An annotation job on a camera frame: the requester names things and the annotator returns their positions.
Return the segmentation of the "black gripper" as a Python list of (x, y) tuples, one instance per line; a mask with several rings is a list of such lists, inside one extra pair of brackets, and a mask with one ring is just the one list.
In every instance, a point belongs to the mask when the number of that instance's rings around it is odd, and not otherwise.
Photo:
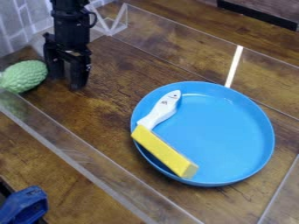
[(60, 79), (64, 77), (64, 61), (69, 52), (76, 53), (69, 63), (69, 88), (78, 90), (85, 87), (90, 70), (89, 29), (93, 23), (89, 21), (92, 12), (85, 8), (53, 8), (53, 34), (42, 34), (45, 42), (42, 46), (44, 61), (48, 68), (48, 77)]

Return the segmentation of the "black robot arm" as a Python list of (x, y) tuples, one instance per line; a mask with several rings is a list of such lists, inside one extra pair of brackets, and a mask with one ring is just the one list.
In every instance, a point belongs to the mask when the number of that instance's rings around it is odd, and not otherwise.
[(64, 62), (69, 63), (69, 89), (78, 90), (86, 85), (90, 69), (89, 29), (97, 20), (89, 22), (94, 12), (86, 10), (89, 0), (50, 0), (53, 34), (42, 34), (45, 42), (42, 55), (48, 76), (64, 77)]

